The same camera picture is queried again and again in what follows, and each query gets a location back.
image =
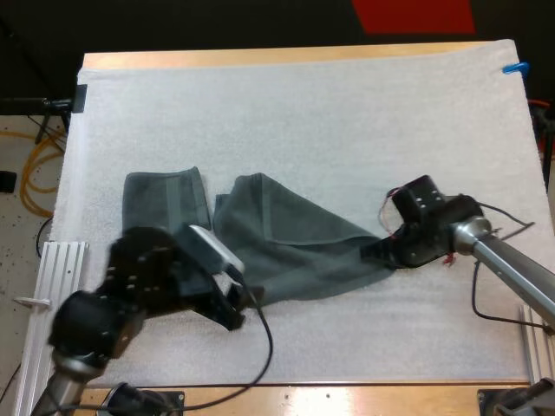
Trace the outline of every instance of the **blue clip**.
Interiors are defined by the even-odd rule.
[[[507,65],[503,68],[503,74],[512,74],[513,72],[520,72],[522,78],[526,78],[530,72],[530,64],[528,62],[514,63],[513,65]]]

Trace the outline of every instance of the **black cable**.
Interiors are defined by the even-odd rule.
[[[260,307],[260,304],[258,303],[257,298],[253,295],[251,289],[249,289],[249,287],[246,284],[245,279],[243,278],[243,275],[241,274],[241,272],[239,272],[233,266],[230,266],[226,270],[226,273],[228,274],[228,276],[230,278],[232,278],[236,282],[239,282],[241,284],[241,286],[243,286],[246,293],[251,298],[252,304],[254,305],[254,308],[258,312],[258,317],[260,318],[260,321],[262,322],[262,325],[264,326],[264,330],[265,330],[266,335],[268,337],[268,355],[266,356],[266,361],[264,363],[264,366],[262,367],[262,370],[260,370],[260,372],[254,378],[253,381],[251,381],[249,384],[246,384],[246,385],[242,386],[239,390],[237,390],[233,393],[230,393],[226,396],[223,396],[223,397],[221,397],[219,399],[216,399],[216,400],[213,400],[213,401],[208,401],[206,403],[201,403],[199,405],[181,406],[181,407],[173,407],[173,408],[161,407],[160,410],[163,411],[163,412],[168,412],[168,413],[170,413],[170,412],[182,412],[183,413],[183,412],[187,412],[187,411],[206,409],[208,407],[212,407],[212,406],[216,406],[216,405],[219,405],[221,403],[224,403],[228,400],[235,399],[240,394],[243,394],[243,393],[247,392],[248,390],[250,390],[251,388],[255,387],[258,384],[258,382],[264,377],[264,375],[266,374],[266,371],[268,371],[268,367],[270,366],[270,363],[271,363],[271,358],[274,354],[274,341],[273,341],[273,337],[271,336],[270,326],[268,325],[268,322],[266,321],[266,318],[264,316],[264,312],[262,311],[262,308]],[[109,412],[109,413],[128,413],[130,411],[130,409],[124,408],[124,407],[108,407],[108,406],[94,406],[94,405],[60,405],[59,403],[55,403],[55,402],[54,402],[54,404],[55,404],[55,407],[56,407],[55,410],[43,413],[43,414],[41,414],[41,416],[51,416],[51,415],[53,415],[57,412],[65,413],[65,412],[70,412],[70,411],[75,411],[75,410],[93,410],[93,411],[104,411],[104,412]]]
[[[49,124],[49,120],[50,120],[50,114],[46,113],[44,115],[44,117],[42,117],[41,126],[39,127],[38,132],[37,132],[36,137],[35,137],[35,144],[36,145],[38,145],[41,142],[43,135],[46,133],[46,126]]]
[[[42,128],[42,124],[39,123],[38,121],[36,121],[36,120],[35,120],[34,118],[32,118],[30,115],[28,115],[27,118],[28,118],[29,120],[33,121],[33,122],[34,122],[36,125],[38,125],[40,128]],[[46,130],[50,130],[50,131],[51,131],[52,133],[54,133],[54,134],[59,134],[59,133],[60,133],[60,132],[58,132],[55,128],[50,127],[50,126],[44,126],[44,128],[45,128]]]
[[[514,237],[514,236],[520,234],[521,232],[524,232],[524,231],[528,230],[530,227],[532,227],[535,224],[534,222],[525,223],[524,221],[521,221],[518,218],[514,217],[513,215],[509,214],[507,211],[501,210],[500,208],[497,208],[496,206],[492,206],[492,205],[488,205],[488,204],[482,204],[481,202],[479,202],[478,204],[480,206],[484,206],[486,208],[489,208],[490,210],[497,211],[497,212],[509,217],[515,223],[518,223],[518,224],[521,225],[521,227],[518,230],[513,231],[513,232],[507,234],[506,236],[502,237],[501,240],[503,240],[503,241],[508,240],[509,238]],[[474,311],[474,313],[477,316],[479,316],[480,318],[483,318],[483,319],[487,319],[488,321],[517,323],[519,325],[526,325],[528,327],[542,328],[542,329],[545,329],[545,330],[547,330],[549,328],[548,325],[541,325],[539,323],[520,321],[518,319],[502,318],[500,316],[491,316],[491,315],[482,314],[478,310],[478,307],[476,306],[476,285],[477,285],[477,282],[478,282],[478,271],[480,270],[480,265],[481,265],[481,261],[479,261],[479,260],[476,261],[476,263],[474,263],[474,272],[473,272],[473,279],[472,279],[472,310]]]
[[[3,398],[6,397],[6,393],[10,389],[11,383],[13,383],[14,379],[16,378],[17,373],[19,373],[20,368],[21,368],[21,362],[19,363],[16,370],[14,371],[14,373],[11,375],[10,379],[8,380],[8,384],[6,384],[6,387],[4,388],[4,390],[2,392],[2,396],[0,396],[0,403],[2,403]]]
[[[514,221],[515,223],[522,225],[523,227],[524,227],[525,225],[528,225],[528,224],[533,224],[533,223],[525,223],[524,221],[521,221],[521,220],[519,220],[518,218],[514,217],[513,215],[509,214],[507,211],[504,211],[504,210],[498,208],[497,206],[484,204],[483,202],[479,202],[478,205],[479,205],[479,206],[483,206],[483,207],[488,208],[488,209],[493,210],[493,211],[497,211],[497,212],[499,212],[499,213],[505,215],[506,217],[509,217],[509,218],[510,218],[512,221]]]
[[[49,127],[49,126],[43,126],[41,123],[39,123],[38,121],[36,121],[35,119],[33,119],[30,115],[27,116],[27,118],[31,121],[33,121],[36,125],[38,125],[40,127],[40,131],[43,132],[44,134],[46,134],[47,136],[49,136],[52,139],[52,143],[54,143],[54,146],[56,146],[58,148],[58,150],[62,153],[66,153],[66,149],[64,149],[63,147],[61,147],[56,140],[60,140],[61,143],[63,143],[63,145],[66,145],[66,142],[61,140],[60,138],[54,138],[49,132],[48,130],[52,130],[54,133],[58,134],[59,132],[57,132],[54,128]]]
[[[38,258],[42,257],[41,249],[39,247],[39,244],[41,242],[41,234],[44,231],[44,228],[46,228],[46,226],[49,224],[50,221],[52,221],[52,217],[44,221],[41,225],[41,228],[39,228],[38,232],[36,233],[35,246],[36,246],[36,254],[38,255]]]

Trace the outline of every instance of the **black background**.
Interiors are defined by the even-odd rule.
[[[555,96],[552,0],[473,0],[477,35],[367,36],[350,0],[0,0],[0,114],[73,96],[86,52],[514,39],[533,98]],[[37,71],[29,65],[36,63]]]

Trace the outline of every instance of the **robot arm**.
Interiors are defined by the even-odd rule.
[[[467,195],[444,196],[429,176],[390,194],[404,224],[362,248],[362,258],[397,269],[420,267],[454,252],[474,256],[555,328],[555,275],[495,237],[478,202]]]
[[[102,285],[75,292],[56,313],[49,338],[55,372],[31,416],[78,405],[87,383],[123,354],[147,318],[191,309],[228,330],[240,328],[244,317],[213,276],[242,271],[243,264],[200,227],[184,226],[173,237],[153,228],[126,231],[111,246]]]

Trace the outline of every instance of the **red wire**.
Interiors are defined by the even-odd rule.
[[[549,108],[552,106],[552,104],[549,101],[543,101],[543,100],[528,100],[528,104],[533,106],[543,107],[543,108]]]
[[[448,253],[445,259],[443,260],[443,264],[445,264],[448,267],[451,267],[456,261],[457,261],[457,257],[454,256],[454,253]]]
[[[382,223],[383,223],[383,228],[385,228],[385,231],[388,232],[389,236],[391,237],[391,239],[395,239],[395,235],[393,234],[393,232],[389,229],[389,224],[388,224],[388,220],[385,218],[385,215],[383,215],[383,211],[385,209],[385,205],[388,203],[388,201],[393,198],[393,196],[397,193],[397,191],[399,191],[398,189],[395,189],[393,192],[391,192],[388,196],[385,197],[385,199],[383,200],[383,204],[382,204],[382,208],[380,208],[380,218],[382,219]]]

